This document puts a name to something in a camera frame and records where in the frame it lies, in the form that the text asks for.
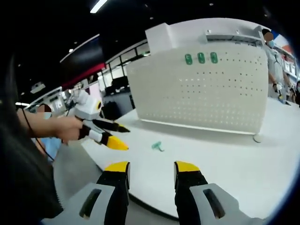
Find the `cable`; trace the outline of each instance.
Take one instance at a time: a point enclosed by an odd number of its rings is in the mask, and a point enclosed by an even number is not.
[[[28,127],[29,127],[29,129],[31,130],[31,132],[34,134],[34,131],[33,131],[33,129],[32,129],[32,127],[30,126],[30,124],[29,124],[29,122],[28,122],[28,119],[27,119],[27,117],[26,117],[26,114],[25,114],[25,111],[24,111],[24,109],[22,109],[22,111],[23,111],[23,115],[24,115],[24,117],[25,117],[25,119],[26,119],[26,122],[27,122],[27,124],[28,124]],[[43,149],[43,151],[44,151],[44,153],[54,162],[54,158],[52,158],[49,154],[48,154],[48,152],[46,152],[46,150],[45,150],[45,148],[42,146],[42,144],[38,141],[38,139],[37,138],[35,138],[36,139],[36,141],[38,142],[38,144],[41,146],[41,148]]]

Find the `green peg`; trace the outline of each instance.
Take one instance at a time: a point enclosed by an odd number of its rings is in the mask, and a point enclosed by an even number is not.
[[[192,59],[192,55],[191,54],[186,54],[185,55],[185,59],[186,59],[186,64],[187,65],[192,65],[193,64],[193,59]]]
[[[158,149],[158,150],[160,150],[160,151],[165,151],[165,150],[162,150],[161,148],[160,148],[160,146],[161,146],[161,142],[156,142],[155,144],[153,144],[152,145],[152,149]]]
[[[210,53],[210,59],[212,63],[218,63],[218,56],[217,53],[215,52],[211,52]]]
[[[205,63],[205,56],[204,56],[204,53],[202,53],[202,52],[199,52],[199,53],[198,53],[198,61],[199,61],[199,63],[201,63],[201,64],[204,64],[204,63]]]

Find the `hand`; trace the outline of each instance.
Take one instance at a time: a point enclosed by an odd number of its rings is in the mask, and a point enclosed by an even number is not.
[[[55,136],[67,143],[70,140],[78,140],[79,131],[83,123],[75,117],[60,117],[55,120]]]
[[[277,83],[274,83],[273,84],[273,90],[277,93],[278,92],[278,90],[277,90]]]

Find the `white display counter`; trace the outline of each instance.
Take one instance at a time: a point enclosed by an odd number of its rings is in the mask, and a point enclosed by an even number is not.
[[[229,134],[140,121],[135,110],[117,120],[130,133],[113,133],[129,146],[117,151],[92,140],[82,143],[102,169],[120,161],[131,163],[130,194],[177,217],[174,203],[176,160],[195,164],[209,183],[216,183],[250,217],[265,218],[283,200],[300,159],[300,109],[267,99],[262,143],[249,135]],[[153,150],[161,141],[164,152]]]

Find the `person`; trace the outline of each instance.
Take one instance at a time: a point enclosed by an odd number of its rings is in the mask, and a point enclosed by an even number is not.
[[[290,89],[290,80],[284,71],[284,61],[281,54],[274,49],[275,43],[273,35],[268,29],[263,29],[262,34],[266,41],[264,47],[268,58],[268,76],[269,76],[269,93],[268,96],[278,98],[278,84],[282,86],[280,90],[283,99],[286,99],[285,89]]]
[[[44,119],[49,119],[52,116],[52,110],[50,106],[42,103],[37,108],[37,113],[41,114],[41,116],[44,117]],[[62,141],[59,138],[56,137],[44,137],[44,138],[33,138],[33,142],[35,143],[37,149],[48,158],[48,161],[52,162],[56,155],[57,151],[60,148],[62,143],[68,144],[68,141]]]
[[[14,222],[39,224],[43,218],[57,216],[63,208],[54,185],[53,167],[30,138],[78,140],[83,123],[75,117],[46,120],[38,113],[16,110],[14,57],[6,65],[0,76],[0,171],[2,191],[9,196],[3,213]]]
[[[296,88],[294,91],[291,91],[291,100],[300,107],[300,81],[297,81]]]

